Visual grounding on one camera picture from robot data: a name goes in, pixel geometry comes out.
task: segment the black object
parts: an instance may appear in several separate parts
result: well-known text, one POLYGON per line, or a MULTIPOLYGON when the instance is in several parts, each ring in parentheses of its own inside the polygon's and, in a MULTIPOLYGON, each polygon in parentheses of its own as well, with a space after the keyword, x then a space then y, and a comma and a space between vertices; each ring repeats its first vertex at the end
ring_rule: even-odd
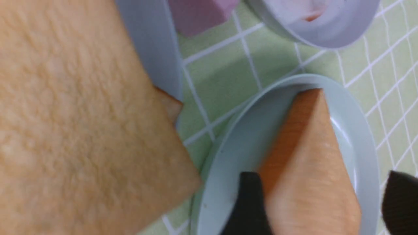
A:
POLYGON ((391 235, 418 234, 418 179, 391 171, 382 203, 383 221, 391 235))
POLYGON ((240 174, 238 199, 221 235, 273 235, 264 208, 263 186, 258 173, 240 174))

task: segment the green tiled surface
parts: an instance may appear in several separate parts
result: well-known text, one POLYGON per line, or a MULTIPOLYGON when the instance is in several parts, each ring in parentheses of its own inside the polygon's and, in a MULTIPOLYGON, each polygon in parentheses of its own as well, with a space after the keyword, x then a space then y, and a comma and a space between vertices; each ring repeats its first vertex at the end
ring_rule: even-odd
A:
MULTIPOLYGON (((210 135, 222 133, 234 114, 231 110, 259 92, 258 83, 264 88, 289 72, 308 72, 344 85, 367 114, 378 153, 381 191, 391 169, 416 175, 417 0, 382 0, 378 12, 364 39, 339 51, 301 44, 295 47, 260 24, 245 2, 235 10, 242 34, 231 18, 195 38, 179 36, 184 68, 197 95, 193 96, 185 81, 179 134, 195 165, 201 169, 212 146, 210 135)), ((189 235, 190 226, 185 222, 190 216, 190 202, 167 214, 175 234, 189 235)), ((380 221, 377 232, 383 229, 380 221)), ((164 223, 157 221, 141 235, 154 234, 168 234, 164 223)))
POLYGON ((405 124, 401 122, 389 136, 393 162, 396 164, 409 146, 405 124))
POLYGON ((352 46, 340 51, 345 82, 351 81, 367 67, 366 46, 364 40, 358 40, 352 46))
POLYGON ((263 86, 268 86, 299 65, 294 43, 267 28, 259 29, 245 39, 263 86))
POLYGON ((241 41, 188 64, 187 69, 210 121, 258 92, 241 41))
POLYGON ((338 58, 333 51, 327 51, 324 55, 313 60, 305 66, 305 70, 307 73, 324 75, 343 84, 338 58))
POLYGON ((393 45, 407 33, 405 14, 398 4, 387 11, 385 17, 389 26, 389 42, 393 45))
POLYGON ((396 83, 390 53, 373 66, 372 73, 376 82, 377 96, 382 98, 396 83))
POLYGON ((369 46, 370 62, 377 59, 389 49, 385 21, 382 16, 376 18, 370 26, 370 29, 366 32, 366 40, 369 46))
POLYGON ((156 221, 138 235, 169 235, 162 220, 156 221))
POLYGON ((401 79, 412 67, 411 53, 407 40, 403 40, 393 49, 393 57, 396 66, 396 77, 401 79))
POLYGON ((370 129, 372 130, 375 143, 379 144, 385 138, 385 130, 383 128, 379 110, 373 110, 367 117, 367 121, 369 122, 370 129))
POLYGON ((391 93, 380 104, 383 115, 383 124, 387 131, 394 128, 397 121, 402 117, 401 103, 398 91, 392 90, 391 93))
POLYGON ((392 160, 390 158, 389 146, 384 143, 377 149, 377 157, 380 168, 380 183, 383 183, 387 179, 387 173, 393 168, 392 160))
POLYGON ((377 103, 373 90, 373 81, 370 73, 365 73, 355 81, 348 90, 358 100, 364 113, 367 113, 377 103))
POLYGON ((418 98, 414 72, 411 71, 399 84, 399 92, 402 97, 403 109, 407 110, 418 98))

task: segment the light blue dish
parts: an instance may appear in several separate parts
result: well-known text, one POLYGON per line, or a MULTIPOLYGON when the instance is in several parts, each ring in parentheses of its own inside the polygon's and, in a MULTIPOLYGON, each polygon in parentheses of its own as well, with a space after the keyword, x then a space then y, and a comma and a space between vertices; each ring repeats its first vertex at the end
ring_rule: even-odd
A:
POLYGON ((205 187, 192 209, 191 234, 221 232, 234 206, 239 174, 256 170, 269 151, 293 98, 324 89, 333 128, 362 209, 360 235, 376 234, 380 207, 379 170, 372 133, 360 106, 333 80, 302 74, 280 80, 257 95, 229 123, 214 144, 202 171, 205 187))
POLYGON ((167 0, 116 0, 153 84, 182 101, 181 57, 167 0))

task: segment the green tile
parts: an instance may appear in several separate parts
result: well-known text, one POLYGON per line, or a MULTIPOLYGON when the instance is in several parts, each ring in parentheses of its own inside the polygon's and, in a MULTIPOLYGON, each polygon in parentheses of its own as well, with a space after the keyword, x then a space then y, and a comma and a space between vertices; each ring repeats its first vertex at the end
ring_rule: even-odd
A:
POLYGON ((212 141, 208 134, 187 145, 187 151, 189 152, 190 158, 199 171, 202 170, 211 147, 212 141))
POLYGON ((305 71, 312 74, 320 74, 332 78, 342 84, 341 70, 337 55, 334 51, 328 51, 305 66, 305 71))
POLYGON ((385 138, 385 131, 383 130, 382 119, 378 109, 375 109, 368 117, 367 122, 373 133, 375 144, 378 145, 385 138))
POLYGON ((186 220, 189 219, 191 213, 191 199, 184 201, 179 207, 167 214, 168 220, 174 229, 177 229, 186 220))
POLYGON ((144 229, 138 235, 168 235, 168 230, 162 220, 158 220, 144 229))
POLYGON ((411 52, 409 43, 406 39, 402 40, 402 42, 393 49, 393 58, 395 60, 396 77, 399 80, 405 76, 412 67, 411 52))
POLYGON ((186 79, 183 79, 183 109, 179 117, 178 134, 182 141, 205 127, 205 121, 193 98, 186 79))
POLYGON ((390 53, 379 60, 372 68, 377 96, 382 98, 396 83, 390 53))
POLYGON ((396 89, 394 89, 380 104, 383 115, 383 122, 387 132, 390 132, 395 124, 401 119, 401 105, 402 104, 399 100, 399 94, 396 89))
POLYGON ((376 96, 373 90, 373 82, 369 72, 355 81, 348 90, 360 103, 364 113, 367 113, 376 103, 376 96))
POLYGON ((407 110, 418 98, 414 73, 410 72, 399 84, 399 92, 402 97, 403 110, 407 110))
POLYGON ((408 126, 408 131, 411 140, 413 140, 418 135, 418 104, 415 104, 411 111, 406 115, 406 125, 408 126))
POLYGON ((404 0, 403 5, 406 11, 406 18, 408 20, 409 29, 418 26, 418 3, 416 0, 404 0))
POLYGON ((396 0, 381 0, 380 2, 381 2, 381 4, 382 4, 382 7, 383 7, 383 8, 386 8, 386 7, 388 7, 389 5, 391 5, 392 3, 395 3, 395 2, 396 2, 396 0))
POLYGON ((299 64, 294 43, 267 28, 248 35, 246 40, 263 86, 283 77, 299 64))
POLYGON ((405 172, 410 175, 415 176, 416 169, 415 164, 412 160, 412 153, 408 151, 402 161, 399 163, 398 167, 396 168, 397 171, 405 172))
POLYGON ((388 138, 392 150, 393 161, 396 164, 409 146, 405 124, 401 122, 388 138))
POLYGON ((301 55, 302 62, 306 61, 307 59, 311 58, 312 56, 314 56, 315 54, 321 51, 315 47, 307 46, 301 43, 298 43, 298 48, 299 48, 299 53, 301 55))
POLYGON ((241 41, 231 43, 187 67, 211 121, 258 92, 241 41))
POLYGON ((341 50, 339 53, 346 83, 351 81, 368 66, 364 40, 358 40, 347 49, 341 50))
POLYGON ((387 179, 389 171, 393 169, 392 160, 390 159, 390 153, 387 143, 384 143, 377 150, 377 156, 379 159, 380 183, 382 184, 387 179))
POLYGON ((240 19, 241 29, 249 29, 259 23, 260 19, 256 16, 252 8, 245 2, 240 2, 235 9, 237 16, 240 19))
POLYGON ((389 49, 387 44, 386 25, 383 17, 376 18, 366 33, 369 59, 373 62, 389 49))
POLYGON ((412 57, 415 63, 418 61, 418 30, 415 30, 409 35, 409 42, 411 43, 412 57))
POLYGON ((402 6, 398 4, 390 9, 385 18, 389 26, 389 42, 393 45, 408 32, 402 6))
POLYGON ((224 24, 216 26, 208 31, 201 33, 192 38, 185 38, 182 35, 178 36, 178 44, 183 58, 194 55, 210 46, 213 46, 227 38, 237 34, 237 28, 233 18, 224 24))
POLYGON ((216 136, 216 138, 218 138, 224 132, 231 118, 232 117, 227 118, 226 120, 224 120, 223 122, 221 122, 220 124, 218 124, 217 126, 213 128, 213 134, 216 136))

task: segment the pink sponge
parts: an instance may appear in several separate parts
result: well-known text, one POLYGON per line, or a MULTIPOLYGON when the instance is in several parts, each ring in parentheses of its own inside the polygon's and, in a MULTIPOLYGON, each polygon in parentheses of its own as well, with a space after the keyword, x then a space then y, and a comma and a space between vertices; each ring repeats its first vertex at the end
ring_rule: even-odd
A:
POLYGON ((239 0, 168 0, 178 32, 199 34, 228 20, 239 0))

